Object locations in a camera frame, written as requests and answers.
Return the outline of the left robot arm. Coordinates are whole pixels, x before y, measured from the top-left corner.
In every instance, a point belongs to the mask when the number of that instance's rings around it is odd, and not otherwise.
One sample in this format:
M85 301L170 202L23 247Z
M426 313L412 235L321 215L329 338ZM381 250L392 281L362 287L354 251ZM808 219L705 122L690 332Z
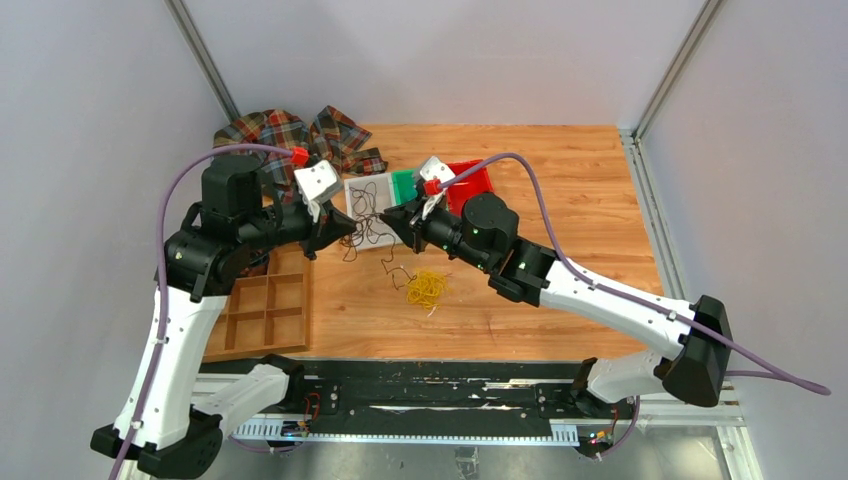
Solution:
M121 413L90 441L113 460L112 477L131 461L156 479L196 479L262 410L317 415L302 365L273 354L211 396L192 398L213 327L252 259L297 245L311 260L356 228L332 202L343 188L338 172L301 148L279 150L294 168L295 201L265 206L259 151L257 144L229 145L201 155L200 201L176 233L155 235L155 312L141 363Z

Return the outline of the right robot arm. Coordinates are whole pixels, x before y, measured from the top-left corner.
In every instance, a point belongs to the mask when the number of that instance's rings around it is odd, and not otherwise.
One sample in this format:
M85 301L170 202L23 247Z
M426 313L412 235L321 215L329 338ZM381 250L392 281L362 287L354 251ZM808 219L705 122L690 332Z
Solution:
M518 214L493 193L472 197L460 215L420 199L380 218L414 252L441 248L487 274L489 286L512 302L577 313L646 345L637 354L582 362L571 390L580 414L595 417L626 397L662 392L699 407L718 404L731 337L722 301L656 296L562 260L519 236Z

